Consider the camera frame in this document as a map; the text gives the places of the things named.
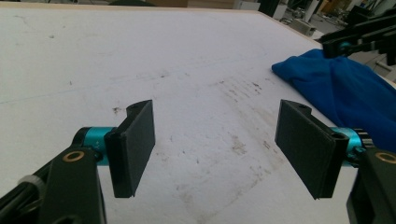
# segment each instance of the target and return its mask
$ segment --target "white tabletop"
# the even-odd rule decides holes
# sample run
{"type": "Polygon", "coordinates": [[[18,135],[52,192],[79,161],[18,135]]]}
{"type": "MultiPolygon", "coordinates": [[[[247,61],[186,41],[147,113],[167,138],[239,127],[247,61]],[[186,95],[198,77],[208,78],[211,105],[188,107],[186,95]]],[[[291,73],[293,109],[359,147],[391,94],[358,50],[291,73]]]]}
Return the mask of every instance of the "white tabletop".
{"type": "Polygon", "coordinates": [[[314,201],[274,141],[280,99],[310,104],[271,65],[312,48],[259,12],[0,3],[0,195],[152,99],[136,197],[99,167],[109,223],[348,223],[356,170],[314,201]]]}

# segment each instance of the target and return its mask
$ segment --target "blue cloth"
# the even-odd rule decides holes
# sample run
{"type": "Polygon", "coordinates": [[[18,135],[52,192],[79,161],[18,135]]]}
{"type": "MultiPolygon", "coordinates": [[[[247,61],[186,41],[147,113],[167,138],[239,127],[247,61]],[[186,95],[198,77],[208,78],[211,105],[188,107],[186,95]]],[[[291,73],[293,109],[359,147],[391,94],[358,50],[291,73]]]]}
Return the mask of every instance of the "blue cloth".
{"type": "Polygon", "coordinates": [[[272,69],[335,125],[363,128],[376,147],[396,152],[396,90],[371,68],[312,49],[272,69]]]}

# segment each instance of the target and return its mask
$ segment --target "dirty stain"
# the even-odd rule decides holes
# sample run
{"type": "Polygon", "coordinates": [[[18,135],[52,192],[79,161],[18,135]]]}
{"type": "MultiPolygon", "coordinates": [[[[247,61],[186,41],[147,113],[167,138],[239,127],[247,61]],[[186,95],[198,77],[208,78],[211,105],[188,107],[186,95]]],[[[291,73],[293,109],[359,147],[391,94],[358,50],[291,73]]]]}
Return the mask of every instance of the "dirty stain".
{"type": "Polygon", "coordinates": [[[232,135],[232,139],[233,139],[233,152],[236,153],[236,155],[241,156],[247,153],[247,151],[245,150],[245,144],[239,141],[238,136],[232,135]]]}
{"type": "Polygon", "coordinates": [[[113,108],[113,112],[114,112],[114,114],[115,115],[117,115],[120,111],[122,111],[123,109],[122,108],[119,108],[119,107],[114,107],[113,108]]]}
{"type": "Polygon", "coordinates": [[[265,146],[267,149],[270,149],[270,147],[271,147],[266,141],[264,141],[264,146],[265,146]]]}
{"type": "Polygon", "coordinates": [[[259,84],[254,83],[254,82],[252,82],[252,84],[253,84],[255,87],[257,87],[257,88],[259,88],[260,90],[262,90],[262,88],[259,86],[259,84]]]}

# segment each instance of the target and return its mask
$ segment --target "cable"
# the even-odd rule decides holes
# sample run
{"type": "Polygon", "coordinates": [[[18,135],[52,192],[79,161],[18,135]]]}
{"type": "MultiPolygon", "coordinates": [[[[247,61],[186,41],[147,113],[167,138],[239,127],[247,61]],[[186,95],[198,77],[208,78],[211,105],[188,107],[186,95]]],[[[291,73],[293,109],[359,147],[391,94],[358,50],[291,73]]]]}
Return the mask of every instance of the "cable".
{"type": "Polygon", "coordinates": [[[18,209],[23,208],[24,204],[35,196],[35,192],[35,186],[28,185],[23,192],[13,198],[12,201],[0,211],[0,223],[10,223],[10,221],[15,218],[15,215],[18,214],[18,209]]]}
{"type": "MultiPolygon", "coordinates": [[[[51,161],[34,173],[43,182],[47,180],[50,163],[51,161]]],[[[0,199],[0,223],[9,223],[18,216],[21,209],[37,199],[38,190],[35,185],[26,182],[20,183],[0,199]]]]}

